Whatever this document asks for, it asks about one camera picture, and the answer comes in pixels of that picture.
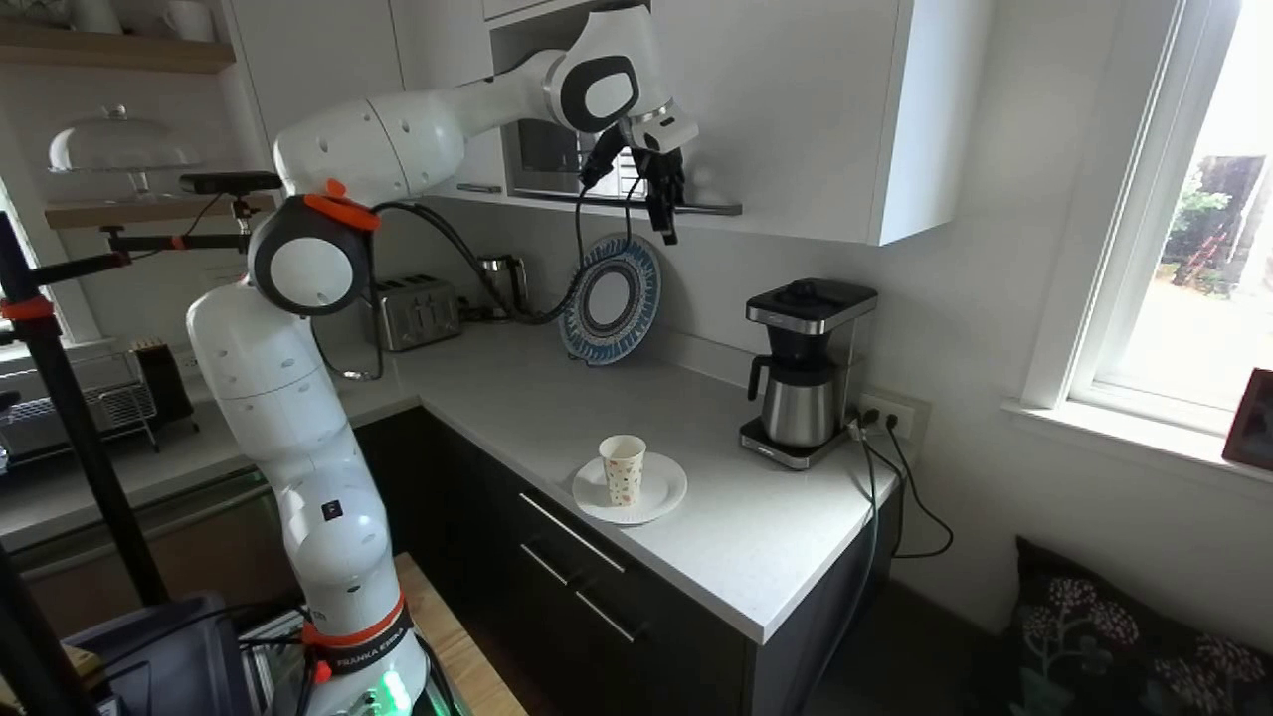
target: cup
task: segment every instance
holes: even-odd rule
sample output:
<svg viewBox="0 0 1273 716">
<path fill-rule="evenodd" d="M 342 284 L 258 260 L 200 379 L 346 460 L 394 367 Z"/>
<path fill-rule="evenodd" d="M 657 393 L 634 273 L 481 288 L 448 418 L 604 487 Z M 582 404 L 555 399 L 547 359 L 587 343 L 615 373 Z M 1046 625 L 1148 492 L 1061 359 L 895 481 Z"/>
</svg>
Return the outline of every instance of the cup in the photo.
<svg viewBox="0 0 1273 716">
<path fill-rule="evenodd" d="M 635 435 L 611 435 L 596 444 L 596 458 L 604 464 L 607 505 L 635 505 L 640 500 L 643 440 Z"/>
<path fill-rule="evenodd" d="M 161 25 L 169 37 L 189 40 L 189 43 L 211 43 L 211 7 L 195 0 L 167 0 Z"/>
</svg>

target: wall socket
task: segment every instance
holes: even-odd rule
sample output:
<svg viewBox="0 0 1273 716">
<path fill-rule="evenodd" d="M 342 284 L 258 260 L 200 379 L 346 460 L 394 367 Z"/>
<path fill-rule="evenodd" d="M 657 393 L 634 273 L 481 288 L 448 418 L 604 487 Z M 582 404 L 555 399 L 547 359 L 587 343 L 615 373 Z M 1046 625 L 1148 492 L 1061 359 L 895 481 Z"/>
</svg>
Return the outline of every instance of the wall socket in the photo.
<svg viewBox="0 0 1273 716">
<path fill-rule="evenodd" d="M 859 401 L 859 412 L 874 408 L 879 427 L 883 418 L 900 418 L 900 440 L 904 444 L 920 444 L 923 431 L 928 431 L 928 401 L 911 399 L 911 393 L 895 393 L 895 389 L 866 389 Z"/>
</svg>

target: white countertop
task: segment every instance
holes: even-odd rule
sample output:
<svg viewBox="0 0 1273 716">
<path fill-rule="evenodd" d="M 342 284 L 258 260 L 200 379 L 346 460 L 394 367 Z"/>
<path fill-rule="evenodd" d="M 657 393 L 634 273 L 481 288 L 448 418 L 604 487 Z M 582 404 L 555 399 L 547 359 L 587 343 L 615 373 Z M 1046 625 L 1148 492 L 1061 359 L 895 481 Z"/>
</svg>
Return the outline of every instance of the white countertop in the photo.
<svg viewBox="0 0 1273 716">
<path fill-rule="evenodd" d="M 570 479 L 596 440 L 640 435 L 647 450 L 683 464 L 688 496 L 653 526 L 596 529 L 757 644 L 871 516 L 846 479 L 846 469 L 866 479 L 856 450 L 843 444 L 809 475 L 777 469 L 736 450 L 736 431 L 757 418 L 736 386 L 653 359 L 587 371 L 562 354 L 551 330 L 469 326 L 464 338 L 394 359 L 382 382 L 342 382 L 342 399 L 354 427 L 420 401 L 566 509 L 574 509 Z M 200 427 L 200 435 L 167 431 L 161 454 L 110 450 L 135 505 L 248 469 L 211 404 L 200 404 Z M 0 487 L 5 549 L 87 521 L 96 505 L 75 479 Z"/>
</svg>

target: drawer handle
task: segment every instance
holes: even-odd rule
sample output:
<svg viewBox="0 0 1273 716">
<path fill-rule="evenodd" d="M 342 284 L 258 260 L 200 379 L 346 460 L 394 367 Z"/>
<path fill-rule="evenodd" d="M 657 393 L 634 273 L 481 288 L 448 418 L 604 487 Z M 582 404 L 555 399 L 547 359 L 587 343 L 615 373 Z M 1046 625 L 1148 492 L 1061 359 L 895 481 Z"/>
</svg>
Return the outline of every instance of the drawer handle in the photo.
<svg viewBox="0 0 1273 716">
<path fill-rule="evenodd" d="M 604 621 L 607 634 L 615 634 L 620 639 L 635 644 L 635 634 L 623 630 L 615 615 L 607 615 L 587 591 L 574 587 L 574 597 L 575 597 L 587 614 L 596 614 L 596 621 Z"/>
<path fill-rule="evenodd" d="M 570 587 L 566 573 L 551 569 L 551 562 L 546 562 L 531 546 L 519 542 L 519 554 L 525 554 L 537 569 L 546 569 L 555 583 Z"/>
<path fill-rule="evenodd" d="M 620 562 L 611 562 L 599 546 L 586 542 L 575 529 L 570 529 L 555 513 L 547 513 L 541 500 L 531 500 L 530 492 L 518 492 L 531 513 L 541 513 L 546 521 L 551 521 L 562 534 L 570 534 L 575 546 L 586 546 L 596 562 L 604 562 L 615 573 L 630 573 Z"/>
</svg>

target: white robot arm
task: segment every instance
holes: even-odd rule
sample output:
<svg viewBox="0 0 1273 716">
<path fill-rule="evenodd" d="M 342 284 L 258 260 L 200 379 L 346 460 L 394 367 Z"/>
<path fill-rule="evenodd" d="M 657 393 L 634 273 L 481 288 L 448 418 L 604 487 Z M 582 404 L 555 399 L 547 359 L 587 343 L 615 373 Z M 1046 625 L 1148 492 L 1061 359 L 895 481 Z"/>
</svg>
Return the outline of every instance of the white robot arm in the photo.
<svg viewBox="0 0 1273 716">
<path fill-rule="evenodd" d="M 486 84 L 329 109 L 276 143 L 282 182 L 342 179 L 354 204 L 417 200 L 457 175 L 469 137 L 546 119 L 586 137 L 620 126 L 630 149 L 667 157 L 697 138 L 676 117 L 643 7 L 594 11 L 570 52 L 537 52 Z"/>
<path fill-rule="evenodd" d="M 314 716 L 429 704 L 429 656 L 403 605 L 384 505 L 305 317 L 366 284 L 363 244 L 378 225 L 366 204 L 417 200 L 462 167 L 469 137 L 513 119 L 620 126 L 647 157 L 676 157 L 697 137 L 661 88 L 647 7 L 594 11 L 570 52 L 537 52 L 509 74 L 346 103 L 282 130 L 276 162 L 290 200 L 250 236 L 250 273 L 188 314 L 236 440 L 276 487 L 323 663 Z"/>
</svg>

